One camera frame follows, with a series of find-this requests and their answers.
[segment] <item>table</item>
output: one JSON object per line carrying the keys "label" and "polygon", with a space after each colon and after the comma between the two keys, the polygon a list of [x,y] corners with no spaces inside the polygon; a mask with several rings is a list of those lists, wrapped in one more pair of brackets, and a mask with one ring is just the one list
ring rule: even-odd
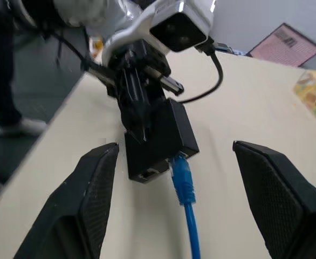
{"label": "table", "polygon": [[[218,54],[224,83],[187,104],[201,153],[190,159],[202,258],[268,259],[246,198],[234,140],[280,151],[316,186],[316,119],[292,92],[303,70]],[[217,79],[195,50],[168,55],[173,77],[192,97]],[[184,210],[170,174],[142,185],[128,180],[124,128],[115,100],[84,75],[47,132],[0,195],[0,258],[12,258],[49,195],[92,148],[119,142],[111,212],[100,258],[191,258]]]}

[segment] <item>person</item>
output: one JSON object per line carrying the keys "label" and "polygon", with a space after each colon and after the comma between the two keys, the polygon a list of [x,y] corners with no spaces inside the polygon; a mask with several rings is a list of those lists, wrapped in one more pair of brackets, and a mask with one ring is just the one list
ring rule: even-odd
{"label": "person", "polygon": [[8,13],[1,11],[2,4],[0,0],[0,137],[37,137],[45,131],[47,124],[23,117],[13,102],[13,19]]}

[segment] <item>shoe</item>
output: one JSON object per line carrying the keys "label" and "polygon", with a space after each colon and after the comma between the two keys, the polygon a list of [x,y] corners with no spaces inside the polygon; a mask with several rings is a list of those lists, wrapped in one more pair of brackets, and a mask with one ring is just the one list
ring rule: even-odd
{"label": "shoe", "polygon": [[38,137],[45,131],[46,128],[47,124],[42,120],[23,118],[14,126],[0,126],[0,137],[7,138],[19,135]]}

